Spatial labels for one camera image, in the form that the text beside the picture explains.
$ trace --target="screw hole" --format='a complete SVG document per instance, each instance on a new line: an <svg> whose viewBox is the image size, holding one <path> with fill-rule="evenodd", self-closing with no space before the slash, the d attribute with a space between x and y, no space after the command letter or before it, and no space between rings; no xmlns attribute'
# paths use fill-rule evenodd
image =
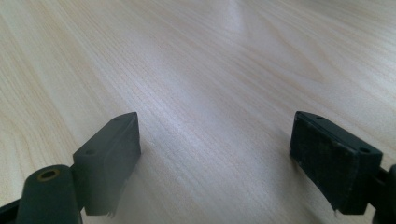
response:
<svg viewBox="0 0 396 224"><path fill-rule="evenodd" d="M362 153L370 153L370 149L365 148L365 147L359 148L359 151L362 152Z"/></svg>
<svg viewBox="0 0 396 224"><path fill-rule="evenodd" d="M95 150L93 150L93 149L88 149L87 151L85 151L85 154L87 154L87 155L93 155L93 154L95 154Z"/></svg>
<svg viewBox="0 0 396 224"><path fill-rule="evenodd" d="M45 181L49 181L53 178L55 178L56 176L58 176L60 173L59 170L54 169L54 170L47 170L44 171L43 173L41 173L38 177L37 180L40 182L45 182Z"/></svg>

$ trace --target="black bracket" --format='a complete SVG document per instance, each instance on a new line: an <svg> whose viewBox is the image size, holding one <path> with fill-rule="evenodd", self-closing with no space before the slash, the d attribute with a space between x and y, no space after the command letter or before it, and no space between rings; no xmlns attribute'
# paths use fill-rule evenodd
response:
<svg viewBox="0 0 396 224"><path fill-rule="evenodd" d="M82 223L89 216L114 214L125 181L140 157L137 114L112 119L74 155L74 164L34 172L20 200L0 208L0 223Z"/></svg>
<svg viewBox="0 0 396 224"><path fill-rule="evenodd" d="M333 210L364 214L375 207L373 223L396 223L396 165L380 167L382 152L331 121L296 112L290 155L320 189Z"/></svg>

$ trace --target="black plastic part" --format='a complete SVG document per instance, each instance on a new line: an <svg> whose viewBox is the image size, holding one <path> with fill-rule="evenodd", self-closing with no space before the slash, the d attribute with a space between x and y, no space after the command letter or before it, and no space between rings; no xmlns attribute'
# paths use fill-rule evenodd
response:
<svg viewBox="0 0 396 224"><path fill-rule="evenodd" d="M90 216L115 213L140 154L137 114L111 120L73 155L78 208Z"/></svg>
<svg viewBox="0 0 396 224"><path fill-rule="evenodd" d="M14 224L15 219L17 218L19 205L20 200L17 200L0 207L0 223Z"/></svg>
<svg viewBox="0 0 396 224"><path fill-rule="evenodd" d="M16 223L81 223L69 167L49 166L36 171L26 179Z"/></svg>
<svg viewBox="0 0 396 224"><path fill-rule="evenodd" d="M373 223L396 223L396 165L388 173L381 169L372 184L370 204L376 209Z"/></svg>
<svg viewBox="0 0 396 224"><path fill-rule="evenodd" d="M332 209L346 215L364 214L381 151L323 117L299 111L294 118L290 155Z"/></svg>

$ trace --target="wood grain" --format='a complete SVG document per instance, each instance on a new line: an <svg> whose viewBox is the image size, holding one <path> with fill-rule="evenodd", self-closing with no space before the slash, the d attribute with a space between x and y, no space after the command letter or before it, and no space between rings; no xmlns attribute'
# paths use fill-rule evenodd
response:
<svg viewBox="0 0 396 224"><path fill-rule="evenodd" d="M114 219L370 223L334 214L289 158L296 110L396 162L392 0L0 0L0 204L111 118L143 155Z"/></svg>

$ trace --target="wooden table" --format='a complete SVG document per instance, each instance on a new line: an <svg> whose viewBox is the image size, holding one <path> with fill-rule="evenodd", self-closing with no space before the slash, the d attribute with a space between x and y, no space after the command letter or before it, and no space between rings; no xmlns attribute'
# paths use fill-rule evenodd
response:
<svg viewBox="0 0 396 224"><path fill-rule="evenodd" d="M393 0L0 0L0 204L110 119L142 157L115 219L370 223L334 214L289 157L296 110L396 162Z"/></svg>

